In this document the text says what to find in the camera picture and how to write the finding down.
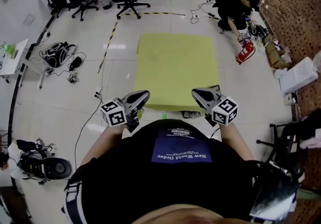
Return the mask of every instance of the black bag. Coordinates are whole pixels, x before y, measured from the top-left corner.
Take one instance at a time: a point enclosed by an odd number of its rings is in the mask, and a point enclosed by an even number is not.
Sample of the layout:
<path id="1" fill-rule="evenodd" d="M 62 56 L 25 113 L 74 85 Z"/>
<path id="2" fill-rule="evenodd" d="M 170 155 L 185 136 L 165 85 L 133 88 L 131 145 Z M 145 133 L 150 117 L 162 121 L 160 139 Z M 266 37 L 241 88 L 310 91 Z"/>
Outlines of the black bag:
<path id="1" fill-rule="evenodd" d="M 69 49 L 74 47 L 74 51 L 69 53 Z M 63 65 L 70 56 L 76 51 L 75 45 L 68 45 L 65 43 L 56 43 L 53 44 L 45 54 L 42 55 L 43 59 L 48 63 L 52 68 L 58 68 Z"/>

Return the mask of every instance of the brick wall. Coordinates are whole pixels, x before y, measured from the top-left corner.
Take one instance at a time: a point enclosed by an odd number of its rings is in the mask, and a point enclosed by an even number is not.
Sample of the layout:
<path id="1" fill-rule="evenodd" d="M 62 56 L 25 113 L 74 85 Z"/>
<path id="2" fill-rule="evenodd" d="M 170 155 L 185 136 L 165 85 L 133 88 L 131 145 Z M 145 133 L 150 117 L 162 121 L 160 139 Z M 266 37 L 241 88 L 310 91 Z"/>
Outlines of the brick wall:
<path id="1" fill-rule="evenodd" d="M 321 0 L 265 0 L 261 12 L 294 63 L 321 50 Z M 303 116 L 321 107 L 321 77 L 298 92 Z"/>

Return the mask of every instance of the hand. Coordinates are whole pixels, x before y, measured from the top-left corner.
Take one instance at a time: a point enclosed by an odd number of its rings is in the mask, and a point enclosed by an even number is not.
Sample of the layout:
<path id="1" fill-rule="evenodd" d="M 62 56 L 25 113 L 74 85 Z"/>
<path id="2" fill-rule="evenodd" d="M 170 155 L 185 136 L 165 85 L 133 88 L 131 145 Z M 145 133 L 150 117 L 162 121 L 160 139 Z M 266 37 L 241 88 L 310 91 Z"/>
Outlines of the hand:
<path id="1" fill-rule="evenodd" d="M 241 45 L 244 45 L 244 39 L 243 38 L 239 38 L 238 40 L 237 40 Z"/>

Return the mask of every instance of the sneaker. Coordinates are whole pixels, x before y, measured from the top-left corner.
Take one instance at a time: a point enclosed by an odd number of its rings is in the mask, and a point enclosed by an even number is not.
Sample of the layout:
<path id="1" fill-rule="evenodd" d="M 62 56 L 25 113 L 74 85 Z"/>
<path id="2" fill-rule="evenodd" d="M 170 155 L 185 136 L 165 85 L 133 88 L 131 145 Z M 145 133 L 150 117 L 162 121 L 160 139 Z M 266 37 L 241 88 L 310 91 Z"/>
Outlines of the sneaker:
<path id="1" fill-rule="evenodd" d="M 216 30 L 218 33 L 222 34 L 224 32 L 224 30 L 222 28 L 219 27 L 219 23 L 216 23 Z"/>

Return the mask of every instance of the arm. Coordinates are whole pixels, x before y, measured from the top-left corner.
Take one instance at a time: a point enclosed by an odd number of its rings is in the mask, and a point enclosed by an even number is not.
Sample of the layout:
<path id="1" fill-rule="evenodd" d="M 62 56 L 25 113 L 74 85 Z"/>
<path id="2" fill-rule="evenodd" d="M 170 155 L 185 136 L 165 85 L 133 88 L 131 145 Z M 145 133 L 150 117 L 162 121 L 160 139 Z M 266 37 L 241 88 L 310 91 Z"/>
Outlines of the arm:
<path id="1" fill-rule="evenodd" d="M 228 126 L 220 125 L 222 142 L 232 147 L 243 160 L 255 160 L 250 149 L 241 137 L 236 126 L 231 123 Z"/>
<path id="2" fill-rule="evenodd" d="M 82 160 L 81 165 L 86 164 L 92 158 L 99 158 L 105 152 L 110 150 L 115 144 L 121 140 L 122 132 L 125 129 L 125 125 L 120 125 L 114 128 L 106 127 L 100 137 L 89 149 L 85 158 Z"/>
<path id="3" fill-rule="evenodd" d="M 234 22 L 230 18 L 228 18 L 227 21 L 228 21 L 228 23 L 230 25 L 230 28 L 232 29 L 233 33 L 237 37 L 237 39 L 240 39 L 240 33 L 238 32 Z"/>

